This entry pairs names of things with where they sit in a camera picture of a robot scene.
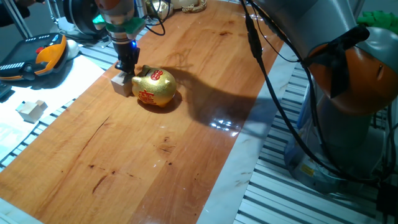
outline green object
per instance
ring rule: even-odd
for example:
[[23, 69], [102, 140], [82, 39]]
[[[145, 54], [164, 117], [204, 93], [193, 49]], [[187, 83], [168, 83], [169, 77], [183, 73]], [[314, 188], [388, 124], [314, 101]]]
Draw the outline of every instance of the green object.
[[363, 17], [359, 17], [357, 23], [388, 29], [398, 34], [398, 17], [393, 13], [383, 11], [363, 12]]
[[141, 19], [138, 17], [133, 17], [129, 21], [121, 24], [121, 25], [113, 25], [105, 22], [101, 15], [98, 15], [93, 19], [93, 24], [95, 26], [106, 26], [106, 29], [111, 32], [120, 32], [121, 28], [127, 34], [138, 34], [145, 27], [145, 19]]
[[93, 19], [93, 23], [94, 24], [102, 24], [102, 23], [105, 23], [105, 20], [102, 18], [101, 14], [100, 14]]

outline paper sheet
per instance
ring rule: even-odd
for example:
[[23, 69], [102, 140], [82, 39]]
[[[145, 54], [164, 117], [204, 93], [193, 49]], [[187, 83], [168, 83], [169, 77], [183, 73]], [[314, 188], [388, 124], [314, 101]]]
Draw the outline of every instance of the paper sheet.
[[0, 103], [0, 160], [14, 150], [36, 127], [36, 124], [25, 122], [16, 111], [23, 101], [44, 101], [48, 106], [42, 115], [44, 118], [79, 97], [103, 73], [104, 70], [92, 61], [79, 56], [73, 60], [67, 77], [55, 88], [33, 90], [29, 87], [13, 86], [12, 90], [15, 93], [6, 102]]

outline yellow label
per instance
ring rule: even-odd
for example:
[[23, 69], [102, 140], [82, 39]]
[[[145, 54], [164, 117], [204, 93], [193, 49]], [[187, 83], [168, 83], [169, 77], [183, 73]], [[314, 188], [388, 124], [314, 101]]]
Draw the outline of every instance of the yellow label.
[[304, 173], [306, 173], [307, 175], [309, 175], [310, 177], [313, 176], [313, 169], [311, 169], [309, 166], [303, 164], [301, 166], [301, 171], [303, 171]]

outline blue label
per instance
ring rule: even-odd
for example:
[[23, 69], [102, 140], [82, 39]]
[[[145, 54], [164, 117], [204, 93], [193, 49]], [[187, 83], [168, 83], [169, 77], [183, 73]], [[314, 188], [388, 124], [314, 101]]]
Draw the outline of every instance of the blue label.
[[59, 35], [56, 35], [51, 41], [56, 41], [56, 40], [58, 40], [58, 36], [59, 36]]

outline red chinese character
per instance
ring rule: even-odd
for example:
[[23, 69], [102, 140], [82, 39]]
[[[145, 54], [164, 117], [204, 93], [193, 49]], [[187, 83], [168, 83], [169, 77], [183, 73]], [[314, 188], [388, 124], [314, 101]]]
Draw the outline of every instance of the red chinese character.
[[151, 76], [150, 76], [150, 78], [152, 79], [152, 80], [158, 80], [158, 79], [160, 79], [160, 76], [161, 75], [163, 75], [163, 72], [162, 71], [160, 71], [160, 70], [156, 70]]
[[154, 94], [148, 93], [147, 90], [140, 91], [138, 93], [138, 98], [140, 100], [142, 100], [143, 102], [148, 103], [148, 104], [156, 105], [156, 103], [154, 102], [154, 99], [152, 98], [153, 96], [154, 96]]

